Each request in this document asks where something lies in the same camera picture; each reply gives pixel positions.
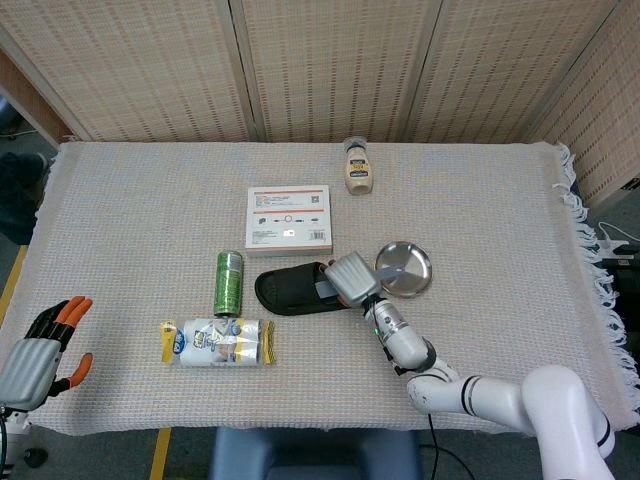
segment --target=wire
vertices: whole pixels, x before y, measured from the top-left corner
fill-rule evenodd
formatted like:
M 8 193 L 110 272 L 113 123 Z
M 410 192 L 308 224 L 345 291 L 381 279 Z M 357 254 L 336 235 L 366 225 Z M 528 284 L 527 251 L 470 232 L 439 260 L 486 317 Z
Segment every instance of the wire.
M 436 450 L 436 458 L 433 461 L 433 470 L 431 470 L 431 480 L 436 478 L 436 470 L 438 468 L 438 457 L 440 456 L 440 449 L 438 448 L 438 441 L 436 440 L 436 431 L 433 429 L 433 420 L 431 420 L 431 414 L 427 415 L 429 419 L 429 428 L 431 429 L 431 438 L 433 438 L 433 448 Z
M 471 469 L 469 467 L 467 467 L 467 465 L 462 461 L 462 459 L 457 456 L 455 453 L 453 453 L 451 450 L 448 450 L 444 447 L 440 447 L 438 445 L 438 441 L 436 440 L 436 431 L 433 428 L 433 420 L 431 419 L 431 414 L 427 415 L 427 418 L 429 419 L 429 429 L 431 430 L 431 438 L 433 439 L 433 445 L 419 445 L 419 448 L 432 448 L 436 451 L 436 458 L 433 461 L 433 470 L 431 470 L 431 480 L 434 480 L 436 478 L 436 469 L 438 468 L 438 457 L 440 456 L 440 452 L 444 452 L 448 455 L 451 455 L 460 465 L 462 465 L 462 468 L 464 468 L 464 470 L 467 472 L 467 474 L 469 475 L 469 478 L 471 480 L 476 480 L 476 477 L 473 475 L 473 472 L 471 471 Z
M 420 445 L 420 448 L 432 448 L 432 449 L 435 449 L 435 448 L 436 448 L 436 446 L 435 446 L 435 445 Z M 452 456 L 452 457 L 453 457 L 453 458 L 454 458 L 454 459 L 455 459 L 455 460 L 456 460 L 456 461 L 457 461 L 457 462 L 462 466 L 462 468 L 464 468 L 464 470 L 465 470 L 465 471 L 467 472 L 467 474 L 469 475 L 469 478 L 470 478 L 471 480 L 476 480 L 476 477 L 473 475 L 473 472 L 471 471 L 471 469 L 470 469 L 469 467 L 467 467 L 467 464 L 466 464 L 466 463 L 464 463 L 464 462 L 462 461 L 462 459 L 461 459 L 459 456 L 457 456 L 457 455 L 456 455 L 455 453 L 453 453 L 451 450 L 446 449 L 446 448 L 444 448 L 444 447 L 440 447 L 440 446 L 438 446 L 438 450 L 440 450 L 441 452 L 446 453 L 446 454 L 448 454 L 448 455 L 451 455 L 451 456 Z
M 7 134 L 7 135 L 0 135 L 0 138 L 13 138 L 13 137 L 19 137 L 20 135 L 27 135 L 28 133 L 37 133 L 37 130 L 27 130 L 25 132 L 17 132 L 17 133 L 13 133 L 13 134 Z
M 605 226 L 607 226 L 609 228 L 613 228 L 614 230 L 617 230 L 618 232 L 623 234 L 625 237 L 630 238 L 631 240 L 634 240 L 636 242 L 640 242 L 640 238 L 636 238 L 633 235 L 629 235 L 627 232 L 625 232 L 621 228 L 616 227 L 615 225 L 611 225 L 610 223 L 607 223 L 607 222 L 598 222 L 598 228 L 600 230 L 602 230 L 602 233 L 604 233 L 604 236 L 607 238 L 607 240 L 609 239 L 609 234 L 606 232 L 606 230 L 604 228 L 602 228 L 603 225 L 605 225 Z
M 0 456 L 0 476 L 4 478 L 4 464 L 7 461 L 7 426 L 4 414 L 0 414 L 0 429 L 2 430 L 2 454 Z

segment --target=can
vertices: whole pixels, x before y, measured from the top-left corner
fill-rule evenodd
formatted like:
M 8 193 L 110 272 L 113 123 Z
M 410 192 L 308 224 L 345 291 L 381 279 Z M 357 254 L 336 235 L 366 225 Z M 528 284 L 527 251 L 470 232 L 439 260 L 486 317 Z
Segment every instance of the can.
M 242 305 L 242 255 L 233 250 L 218 254 L 216 296 L 213 313 L 218 317 L 237 317 Z

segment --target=slipper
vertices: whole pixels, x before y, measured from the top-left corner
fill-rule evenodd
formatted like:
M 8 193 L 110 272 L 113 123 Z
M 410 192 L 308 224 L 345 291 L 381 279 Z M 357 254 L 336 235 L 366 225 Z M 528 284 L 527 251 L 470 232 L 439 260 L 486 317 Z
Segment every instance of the slipper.
M 260 303 L 277 315 L 308 315 L 348 308 L 337 295 L 320 298 L 316 283 L 328 282 L 322 263 L 313 262 L 260 274 L 255 291 Z

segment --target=product box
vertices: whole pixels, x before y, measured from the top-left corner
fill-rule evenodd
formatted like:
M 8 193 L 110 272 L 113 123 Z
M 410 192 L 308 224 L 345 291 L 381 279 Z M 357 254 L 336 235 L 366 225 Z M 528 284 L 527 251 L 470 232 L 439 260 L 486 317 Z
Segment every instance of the product box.
M 329 187 L 250 188 L 245 246 L 250 257 L 332 253 Z

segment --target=plate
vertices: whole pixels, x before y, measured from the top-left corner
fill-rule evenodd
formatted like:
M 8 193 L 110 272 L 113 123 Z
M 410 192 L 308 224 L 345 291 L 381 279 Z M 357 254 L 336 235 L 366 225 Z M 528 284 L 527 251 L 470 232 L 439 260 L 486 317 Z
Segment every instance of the plate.
M 414 243 L 391 242 L 376 258 L 376 270 L 401 266 L 404 273 L 382 280 L 382 288 L 396 297 L 409 298 L 422 292 L 431 283 L 432 267 L 427 253 Z

